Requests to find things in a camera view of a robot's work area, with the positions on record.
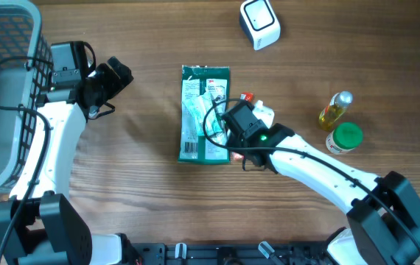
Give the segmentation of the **red toothpaste tube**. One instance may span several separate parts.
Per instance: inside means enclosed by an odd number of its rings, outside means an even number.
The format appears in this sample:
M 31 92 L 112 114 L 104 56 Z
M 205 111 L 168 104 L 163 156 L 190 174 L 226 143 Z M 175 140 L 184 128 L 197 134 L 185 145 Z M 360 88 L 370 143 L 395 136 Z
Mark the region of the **red toothpaste tube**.
M 241 100 L 245 100 L 247 102 L 252 102 L 254 99 L 254 94 L 251 92 L 243 92 L 240 95 L 240 99 Z

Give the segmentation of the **light green wipes pack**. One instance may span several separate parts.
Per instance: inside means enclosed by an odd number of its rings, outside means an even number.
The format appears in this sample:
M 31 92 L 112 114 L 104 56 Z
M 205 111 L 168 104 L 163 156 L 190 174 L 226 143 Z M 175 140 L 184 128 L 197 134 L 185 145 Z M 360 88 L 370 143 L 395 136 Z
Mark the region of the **light green wipes pack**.
M 215 110 L 212 110 L 210 114 L 208 114 L 206 121 L 203 121 L 207 112 L 213 107 L 213 99 L 214 97 L 207 91 L 202 95 L 194 96 L 191 99 L 184 101 L 186 109 L 194 119 L 198 136 L 204 136 L 203 128 L 206 128 L 208 136 L 223 132 L 221 123 L 216 117 Z

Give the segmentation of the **green 3M gloves packet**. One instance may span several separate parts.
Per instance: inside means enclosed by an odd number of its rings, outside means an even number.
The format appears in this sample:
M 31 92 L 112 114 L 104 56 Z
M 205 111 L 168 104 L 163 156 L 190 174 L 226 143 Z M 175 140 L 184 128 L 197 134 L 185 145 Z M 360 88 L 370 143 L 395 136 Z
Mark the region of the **green 3M gloves packet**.
M 181 141 L 178 160 L 199 164 L 230 162 L 227 132 L 220 115 L 229 95 L 228 66 L 183 66 L 181 69 Z

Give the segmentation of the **yellow Vim liquid bottle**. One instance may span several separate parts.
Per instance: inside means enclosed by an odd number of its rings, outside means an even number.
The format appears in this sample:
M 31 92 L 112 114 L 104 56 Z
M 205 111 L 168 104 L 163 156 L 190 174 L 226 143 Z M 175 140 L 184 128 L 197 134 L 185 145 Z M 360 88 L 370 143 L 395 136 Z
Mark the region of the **yellow Vim liquid bottle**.
M 320 128 L 331 131 L 335 122 L 347 111 L 353 99 L 354 97 L 349 91 L 336 93 L 318 117 Z

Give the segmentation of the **green lid jar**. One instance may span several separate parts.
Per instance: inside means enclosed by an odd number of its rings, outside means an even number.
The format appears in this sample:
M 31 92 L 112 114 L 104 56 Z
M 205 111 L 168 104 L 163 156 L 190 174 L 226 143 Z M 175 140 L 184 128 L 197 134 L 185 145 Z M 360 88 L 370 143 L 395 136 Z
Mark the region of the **green lid jar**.
M 339 124 L 326 138 L 326 148 L 335 155 L 356 149 L 363 142 L 362 129 L 351 122 Z

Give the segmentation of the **red tissue pack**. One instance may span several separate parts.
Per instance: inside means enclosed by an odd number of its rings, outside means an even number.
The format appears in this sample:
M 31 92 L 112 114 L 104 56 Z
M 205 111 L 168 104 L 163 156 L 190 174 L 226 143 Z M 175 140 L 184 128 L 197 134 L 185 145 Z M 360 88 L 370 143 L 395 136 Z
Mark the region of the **red tissue pack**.
M 242 162 L 245 159 L 245 157 L 237 152 L 232 152 L 231 159 L 234 162 Z

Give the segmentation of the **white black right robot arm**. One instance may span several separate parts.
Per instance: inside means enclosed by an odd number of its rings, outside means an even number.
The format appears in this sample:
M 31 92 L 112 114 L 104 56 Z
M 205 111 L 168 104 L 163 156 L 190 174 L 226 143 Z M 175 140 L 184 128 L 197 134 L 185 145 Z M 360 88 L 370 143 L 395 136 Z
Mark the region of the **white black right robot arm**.
M 336 263 L 413 264 L 420 258 L 420 198 L 403 175 L 379 177 L 350 167 L 281 124 L 226 126 L 233 135 L 230 150 L 303 183 L 346 215 L 349 226 L 327 246 Z

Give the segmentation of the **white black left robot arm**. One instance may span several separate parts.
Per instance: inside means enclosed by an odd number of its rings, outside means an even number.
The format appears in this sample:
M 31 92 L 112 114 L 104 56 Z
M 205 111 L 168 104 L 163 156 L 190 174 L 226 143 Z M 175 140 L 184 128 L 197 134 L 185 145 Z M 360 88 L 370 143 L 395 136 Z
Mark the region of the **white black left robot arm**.
M 69 202 L 74 152 L 89 112 L 133 81 L 116 57 L 89 66 L 85 78 L 56 79 L 39 105 L 19 112 L 37 121 L 27 162 L 9 199 L 0 202 L 0 262 L 135 264 L 141 256 L 123 233 L 94 235 Z

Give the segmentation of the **white barcode scanner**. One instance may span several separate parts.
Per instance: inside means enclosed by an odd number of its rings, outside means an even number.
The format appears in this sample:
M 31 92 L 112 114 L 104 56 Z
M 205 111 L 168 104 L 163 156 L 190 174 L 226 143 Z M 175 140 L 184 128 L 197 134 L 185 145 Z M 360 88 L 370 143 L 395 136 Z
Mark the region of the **white barcode scanner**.
M 275 43 L 281 25 L 269 0 L 247 0 L 239 9 L 239 24 L 255 51 Z

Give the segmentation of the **grey plastic shopping basket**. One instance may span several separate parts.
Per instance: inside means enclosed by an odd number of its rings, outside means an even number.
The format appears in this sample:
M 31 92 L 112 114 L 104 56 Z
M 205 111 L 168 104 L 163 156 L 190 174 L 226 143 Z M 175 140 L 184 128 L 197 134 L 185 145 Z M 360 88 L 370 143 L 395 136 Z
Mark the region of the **grey plastic shopping basket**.
M 26 112 L 48 82 L 51 49 L 31 1 L 0 1 L 0 193 L 20 177 L 35 132 Z

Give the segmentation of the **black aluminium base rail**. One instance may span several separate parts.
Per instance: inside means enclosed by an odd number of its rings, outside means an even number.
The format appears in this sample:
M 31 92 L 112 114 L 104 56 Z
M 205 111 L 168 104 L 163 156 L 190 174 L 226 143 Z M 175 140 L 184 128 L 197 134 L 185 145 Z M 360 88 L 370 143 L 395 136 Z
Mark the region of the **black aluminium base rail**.
M 132 265 L 334 265 L 323 241 L 289 244 L 185 244 L 128 243 L 123 264 Z

